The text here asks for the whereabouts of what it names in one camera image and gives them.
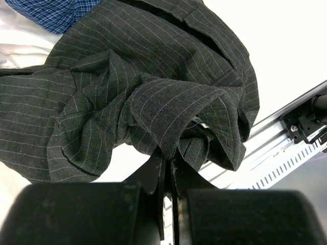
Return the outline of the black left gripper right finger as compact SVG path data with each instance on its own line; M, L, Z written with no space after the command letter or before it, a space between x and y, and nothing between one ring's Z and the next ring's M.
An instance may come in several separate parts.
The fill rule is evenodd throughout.
M210 216L209 197L220 189L184 160L170 163L173 244L201 244L211 228L201 227Z

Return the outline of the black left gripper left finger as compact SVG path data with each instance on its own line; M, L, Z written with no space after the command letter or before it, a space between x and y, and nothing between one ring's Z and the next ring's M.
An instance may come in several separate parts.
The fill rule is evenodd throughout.
M137 200L134 240L164 239L164 191L166 161L162 153L152 153L150 158L131 176L125 184L136 184L141 188Z

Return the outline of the dark pinstriped shirt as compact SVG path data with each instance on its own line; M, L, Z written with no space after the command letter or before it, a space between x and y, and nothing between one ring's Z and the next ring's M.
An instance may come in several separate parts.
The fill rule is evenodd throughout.
M201 1L101 1L44 65L1 70L1 162L91 182L123 144L235 171L260 108L236 34Z

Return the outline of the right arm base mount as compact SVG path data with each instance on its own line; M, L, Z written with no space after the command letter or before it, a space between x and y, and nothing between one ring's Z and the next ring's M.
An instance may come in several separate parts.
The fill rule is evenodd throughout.
M321 92L305 100L281 116L287 137L294 144L326 143L326 93Z

